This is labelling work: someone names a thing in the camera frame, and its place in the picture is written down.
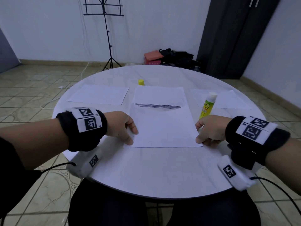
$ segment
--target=round white table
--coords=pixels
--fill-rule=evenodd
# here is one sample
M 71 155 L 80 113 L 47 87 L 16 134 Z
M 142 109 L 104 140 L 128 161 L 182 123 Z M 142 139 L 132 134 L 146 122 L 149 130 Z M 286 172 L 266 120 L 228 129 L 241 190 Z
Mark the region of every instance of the round white table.
M 138 79 L 144 79 L 145 85 L 149 86 L 184 87 L 194 122 L 198 121 L 202 108 L 198 107 L 190 89 L 234 90 L 252 109 L 213 108 L 211 114 L 231 118 L 253 115 L 265 119 L 249 98 L 221 80 L 192 70 L 155 65 L 114 68 L 81 80 L 59 99 L 52 117 L 55 118 L 66 108 L 80 106 L 93 107 L 102 112 L 128 113 Z M 84 84 L 123 86 L 129 87 L 129 91 L 122 105 L 68 102 L 67 99 Z M 221 156 L 230 153 L 225 141 L 217 149 L 206 146 L 124 149 L 119 139 L 104 136 L 99 146 L 103 156 L 90 178 L 116 190 L 154 199 L 183 199 L 211 195 L 231 188 L 217 167 Z M 65 151 L 63 154 L 70 161 L 76 152 Z M 255 164 L 253 172 L 259 168 L 260 165 Z

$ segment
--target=cabinet door handle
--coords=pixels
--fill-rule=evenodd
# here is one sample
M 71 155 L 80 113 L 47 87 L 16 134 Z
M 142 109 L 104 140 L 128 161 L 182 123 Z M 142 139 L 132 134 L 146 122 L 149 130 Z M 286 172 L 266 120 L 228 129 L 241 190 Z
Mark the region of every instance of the cabinet door handle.
M 251 6 L 252 6 L 252 3 L 253 3 L 253 0 L 251 0 L 249 7 L 251 7 Z
M 255 8 L 258 6 L 258 2 L 259 2 L 259 0 L 257 0 L 256 5 L 255 5 Z

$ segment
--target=tiled floor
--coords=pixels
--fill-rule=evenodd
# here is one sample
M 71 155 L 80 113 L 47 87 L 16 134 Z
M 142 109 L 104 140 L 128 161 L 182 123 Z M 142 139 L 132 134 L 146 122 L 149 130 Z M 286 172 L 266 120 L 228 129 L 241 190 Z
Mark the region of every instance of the tiled floor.
M 40 106 L 60 97 L 66 88 L 81 80 L 83 67 L 19 66 L 0 74 L 0 127 L 50 119 L 51 109 Z M 88 67 L 83 78 L 101 71 Z M 224 80 L 247 95 L 263 112 L 268 121 L 273 121 L 301 138 L 301 119 L 275 102 L 254 91 L 239 80 Z M 57 101 L 47 104 L 52 108 Z M 66 162 L 60 154 L 40 166 L 44 170 L 52 165 Z M 285 186 L 276 176 L 261 169 L 260 177 L 279 184 L 301 208 L 301 196 Z M 80 183 L 65 167 L 57 167 L 43 175 L 29 190 L 21 202 L 6 217 L 5 226 L 68 225 L 67 215 L 70 198 Z M 288 198 L 273 185 L 263 181 L 248 190 L 261 214 L 262 225 L 301 225 L 301 216 Z M 172 205 L 147 203 L 150 226 L 166 225 L 171 217 Z

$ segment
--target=music stand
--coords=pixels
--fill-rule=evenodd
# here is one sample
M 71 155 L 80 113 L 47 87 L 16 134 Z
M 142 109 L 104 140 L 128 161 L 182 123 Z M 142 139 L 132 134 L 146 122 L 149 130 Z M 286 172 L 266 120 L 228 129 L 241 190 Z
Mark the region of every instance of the music stand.
M 92 16 L 92 15 L 103 15 L 104 16 L 104 22 L 106 24 L 106 30 L 107 30 L 107 37 L 108 37 L 108 44 L 109 44 L 109 50 L 110 50 L 110 59 L 108 60 L 107 64 L 104 66 L 103 70 L 104 69 L 108 69 L 107 68 L 107 65 L 110 63 L 110 68 L 113 68 L 113 61 L 115 63 L 117 63 L 120 67 L 121 65 L 112 57 L 112 52 L 111 52 L 111 47 L 112 45 L 110 44 L 110 39 L 109 39 L 109 30 L 108 30 L 108 27 L 107 27 L 107 20 L 106 20 L 106 15 L 108 16 L 124 16 L 121 14 L 121 7 L 123 5 L 120 4 L 120 0 L 119 0 L 119 5 L 111 5 L 111 4 L 106 4 L 107 0 L 99 0 L 100 4 L 87 4 L 87 0 L 85 0 L 85 4 L 83 4 L 85 7 L 86 7 L 86 14 L 84 14 L 84 16 Z M 88 5 L 101 5 L 102 6 L 102 13 L 88 13 L 88 10 L 87 10 L 87 6 Z M 104 8 L 105 5 L 110 5 L 110 6 L 118 6 L 119 9 L 120 9 L 120 14 L 108 14 Z

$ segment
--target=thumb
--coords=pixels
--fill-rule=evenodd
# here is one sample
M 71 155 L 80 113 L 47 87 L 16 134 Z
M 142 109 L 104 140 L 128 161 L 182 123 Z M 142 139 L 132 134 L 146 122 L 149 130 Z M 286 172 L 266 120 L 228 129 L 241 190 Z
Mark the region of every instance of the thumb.
M 202 143 L 208 138 L 209 138 L 208 132 L 207 132 L 205 126 L 204 126 L 203 129 L 201 130 L 201 132 L 199 133 L 199 135 L 195 138 L 195 141 L 197 143 Z
M 133 145 L 134 141 L 126 131 L 126 128 L 121 129 L 118 134 L 118 137 L 127 145 Z

